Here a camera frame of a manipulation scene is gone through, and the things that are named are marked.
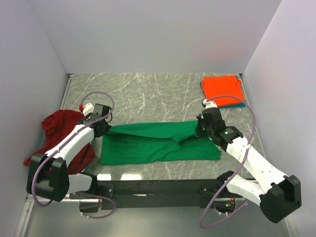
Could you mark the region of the green t shirt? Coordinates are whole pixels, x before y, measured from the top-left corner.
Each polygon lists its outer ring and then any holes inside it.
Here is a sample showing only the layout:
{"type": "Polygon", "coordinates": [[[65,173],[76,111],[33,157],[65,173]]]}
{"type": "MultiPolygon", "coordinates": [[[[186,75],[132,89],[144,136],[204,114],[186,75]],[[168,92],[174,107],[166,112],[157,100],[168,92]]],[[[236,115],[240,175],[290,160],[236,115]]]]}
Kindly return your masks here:
{"type": "Polygon", "coordinates": [[[103,136],[101,164],[219,160],[221,151],[209,138],[198,137],[196,126],[195,120],[115,125],[103,136]]]}

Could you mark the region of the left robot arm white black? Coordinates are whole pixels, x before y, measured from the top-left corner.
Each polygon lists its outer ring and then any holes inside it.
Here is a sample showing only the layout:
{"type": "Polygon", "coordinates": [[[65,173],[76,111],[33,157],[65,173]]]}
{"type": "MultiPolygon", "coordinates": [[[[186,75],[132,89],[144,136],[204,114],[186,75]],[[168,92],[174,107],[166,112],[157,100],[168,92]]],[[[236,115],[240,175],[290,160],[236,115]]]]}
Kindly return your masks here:
{"type": "Polygon", "coordinates": [[[112,115],[110,106],[95,104],[93,112],[84,116],[58,145],[44,154],[31,157],[26,191],[50,201],[62,201],[67,194],[82,192],[94,198],[99,192],[95,175],[68,173],[68,167],[82,148],[105,135],[111,128],[106,122],[112,115]]]}

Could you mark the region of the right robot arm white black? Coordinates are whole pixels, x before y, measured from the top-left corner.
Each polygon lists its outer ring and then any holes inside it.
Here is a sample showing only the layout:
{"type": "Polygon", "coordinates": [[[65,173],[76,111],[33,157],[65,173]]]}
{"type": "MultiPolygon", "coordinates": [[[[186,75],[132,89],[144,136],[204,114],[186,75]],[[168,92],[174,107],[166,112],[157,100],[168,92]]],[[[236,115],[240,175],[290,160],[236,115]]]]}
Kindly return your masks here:
{"type": "Polygon", "coordinates": [[[218,177],[218,195],[231,193],[258,205],[265,217],[278,223],[302,205],[301,182],[295,175],[286,175],[269,163],[248,139],[234,126],[227,126],[216,107],[206,107],[197,117],[197,134],[208,137],[223,151],[235,158],[255,179],[246,180],[236,171],[227,171],[218,177]]]}

